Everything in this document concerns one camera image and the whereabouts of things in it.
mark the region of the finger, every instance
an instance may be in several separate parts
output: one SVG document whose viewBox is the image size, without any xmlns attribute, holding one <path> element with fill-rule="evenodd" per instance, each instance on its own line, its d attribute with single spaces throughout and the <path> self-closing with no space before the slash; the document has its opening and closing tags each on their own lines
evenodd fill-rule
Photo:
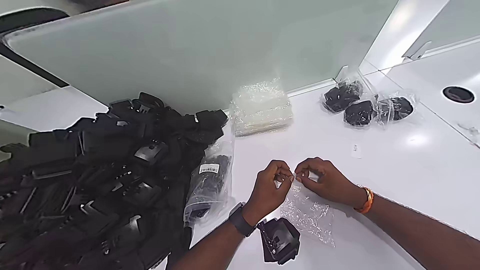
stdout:
<svg viewBox="0 0 480 270">
<path fill-rule="evenodd" d="M 313 192 L 319 191 L 320 184 L 315 182 L 314 180 L 305 177 L 305 176 L 297 176 L 297 181 L 302 183 L 306 188 L 312 190 Z"/>
<path fill-rule="evenodd" d="M 282 194 L 283 198 L 287 196 L 287 193 L 290 190 L 290 187 L 292 186 L 292 182 L 293 182 L 293 175 L 287 178 L 285 181 L 283 181 L 283 183 L 278 188 L 277 191 Z"/>
<path fill-rule="evenodd" d="M 300 173 L 300 176 L 309 177 L 310 176 L 310 170 L 308 170 L 308 169 L 302 170 L 301 173 Z"/>
<path fill-rule="evenodd" d="M 272 176 L 277 173 L 277 171 L 286 176 L 292 176 L 290 167 L 283 160 L 272 160 L 268 166 L 265 168 L 265 171 Z"/>
<path fill-rule="evenodd" d="M 306 170 L 318 170 L 318 166 L 321 162 L 323 162 L 323 159 L 319 157 L 308 158 L 297 165 L 295 173 L 305 172 Z"/>
<path fill-rule="evenodd" d="M 307 170 L 308 167 L 310 166 L 310 160 L 312 160 L 312 158 L 307 158 L 306 160 L 300 162 L 297 167 L 295 168 L 295 173 L 300 173 L 304 170 Z"/>
<path fill-rule="evenodd" d="M 278 182 L 283 182 L 285 179 L 287 179 L 288 177 L 284 174 L 277 174 L 275 175 L 275 180 L 278 181 Z"/>
</svg>

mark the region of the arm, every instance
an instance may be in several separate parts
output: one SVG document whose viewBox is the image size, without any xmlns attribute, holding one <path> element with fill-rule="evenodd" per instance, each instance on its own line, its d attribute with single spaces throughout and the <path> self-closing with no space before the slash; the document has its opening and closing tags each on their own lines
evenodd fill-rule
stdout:
<svg viewBox="0 0 480 270">
<path fill-rule="evenodd" d="M 282 182 L 278 189 L 274 180 Z M 255 226 L 277 209 L 285 201 L 292 182 L 293 175 L 284 161 L 272 160 L 265 170 L 259 172 L 252 195 L 242 210 L 243 218 L 248 224 Z M 173 269 L 227 269 L 244 238 L 232 223 L 225 221 L 193 246 Z"/>
<path fill-rule="evenodd" d="M 308 178 L 309 171 L 320 177 L 318 182 Z M 355 209 L 361 209 L 367 201 L 365 190 L 327 160 L 306 159 L 295 173 L 305 187 L 330 201 Z M 441 222 L 378 195 L 365 216 L 428 270 L 480 269 L 480 241 Z"/>
</svg>

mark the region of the hand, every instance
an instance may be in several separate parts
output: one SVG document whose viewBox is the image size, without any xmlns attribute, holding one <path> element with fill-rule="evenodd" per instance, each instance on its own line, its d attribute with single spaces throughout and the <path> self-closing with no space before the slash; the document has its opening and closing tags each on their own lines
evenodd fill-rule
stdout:
<svg viewBox="0 0 480 270">
<path fill-rule="evenodd" d="M 279 188 L 274 180 L 282 183 Z M 277 209 L 285 201 L 292 182 L 293 174 L 285 161 L 272 160 L 265 170 L 260 171 L 252 195 L 242 210 L 248 224 L 256 225 Z"/>
<path fill-rule="evenodd" d="M 318 182 L 308 178 L 310 171 L 318 175 Z M 361 209 L 368 199 L 363 188 L 350 182 L 328 160 L 319 157 L 306 159 L 297 166 L 295 173 L 306 188 L 329 201 Z"/>
</svg>

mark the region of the orange bracelet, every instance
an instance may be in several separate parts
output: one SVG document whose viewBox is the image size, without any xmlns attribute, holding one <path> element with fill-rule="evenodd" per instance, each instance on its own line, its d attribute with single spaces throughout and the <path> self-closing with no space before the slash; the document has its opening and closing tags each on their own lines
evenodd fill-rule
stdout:
<svg viewBox="0 0 480 270">
<path fill-rule="evenodd" d="M 360 214 L 366 214 L 370 208 L 372 207 L 372 203 L 373 203 L 373 192 L 371 191 L 371 189 L 367 188 L 367 187 L 362 187 L 363 189 L 365 189 L 367 191 L 367 196 L 368 196 L 368 200 L 367 202 L 363 205 L 362 209 L 355 209 L 355 211 L 357 211 L 358 213 Z"/>
</svg>

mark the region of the black object in plastic bag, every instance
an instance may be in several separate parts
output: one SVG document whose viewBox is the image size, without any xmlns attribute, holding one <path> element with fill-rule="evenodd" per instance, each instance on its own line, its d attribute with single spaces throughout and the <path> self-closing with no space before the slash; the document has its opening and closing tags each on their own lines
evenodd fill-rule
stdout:
<svg viewBox="0 0 480 270">
<path fill-rule="evenodd" d="M 413 113 L 413 106 L 406 98 L 388 98 L 377 102 L 380 121 L 398 121 Z"/>
<path fill-rule="evenodd" d="M 226 206 L 232 157 L 232 142 L 217 142 L 205 151 L 200 166 L 193 170 L 183 217 L 189 226 L 207 221 L 208 216 L 216 217 Z"/>
<path fill-rule="evenodd" d="M 370 100 L 351 104 L 344 112 L 344 121 L 355 127 L 369 125 L 373 117 L 375 115 Z"/>
<path fill-rule="evenodd" d="M 325 93 L 324 106 L 330 112 L 337 113 L 345 110 L 352 102 L 359 100 L 363 86 L 359 80 L 340 82 L 337 86 Z"/>
</svg>

